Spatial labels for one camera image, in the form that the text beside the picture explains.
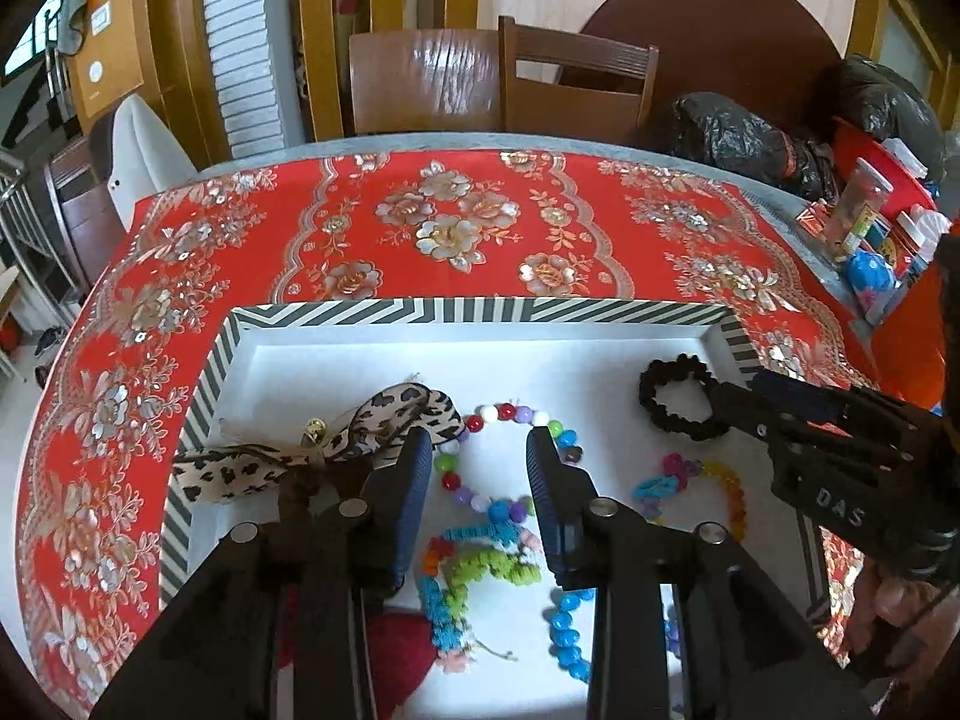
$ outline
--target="light switch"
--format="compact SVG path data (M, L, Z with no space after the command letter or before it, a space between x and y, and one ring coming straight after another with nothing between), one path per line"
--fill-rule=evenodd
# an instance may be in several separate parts
M99 35L110 25L110 3L104 2L90 14L90 34Z

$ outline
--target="black hair tie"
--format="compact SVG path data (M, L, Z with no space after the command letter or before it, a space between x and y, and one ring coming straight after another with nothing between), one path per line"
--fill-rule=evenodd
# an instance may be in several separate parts
M647 410L650 421L659 429L668 433L685 433L695 442L705 442L723 436L730 425L721 422L714 415L703 422L686 419L678 413L669 413L666 406L656 402L656 388L669 382L682 382L693 377L700 382L704 395L709 400L710 391L719 382L710 374L707 365L696 355L680 355L674 362L654 360L650 367L640 375L640 405Z

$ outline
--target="green bead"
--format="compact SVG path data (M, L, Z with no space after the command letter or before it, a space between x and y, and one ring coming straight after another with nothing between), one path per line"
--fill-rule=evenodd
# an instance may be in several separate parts
M440 455L433 461L433 467L440 471L440 473L447 473L448 471L456 469L457 459L453 455Z

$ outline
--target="silver screw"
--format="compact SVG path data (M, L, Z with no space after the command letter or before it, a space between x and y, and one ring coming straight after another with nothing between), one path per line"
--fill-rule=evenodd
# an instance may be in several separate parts
M613 498L594 498L590 501L590 510L597 517L613 517L616 514L617 503Z
M343 517L363 517L367 513L367 501L363 498L347 498L337 507Z
M707 544L722 544L727 540L727 529L719 522L702 522L697 527L697 536Z
M248 541L253 541L259 532L260 528L256 527L256 522L240 522L230 528L230 538L238 544L246 544Z

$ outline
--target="human hand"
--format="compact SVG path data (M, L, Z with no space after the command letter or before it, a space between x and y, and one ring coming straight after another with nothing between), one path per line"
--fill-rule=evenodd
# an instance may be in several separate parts
M861 653L870 646L877 619L901 628L938 593L936 587L925 581L885 576L880 566L867 558L853 585L853 612L841 651ZM911 629L910 635L920 642L920 651L898 678L914 688L925 685L947 654L958 631L960 593L954 589Z

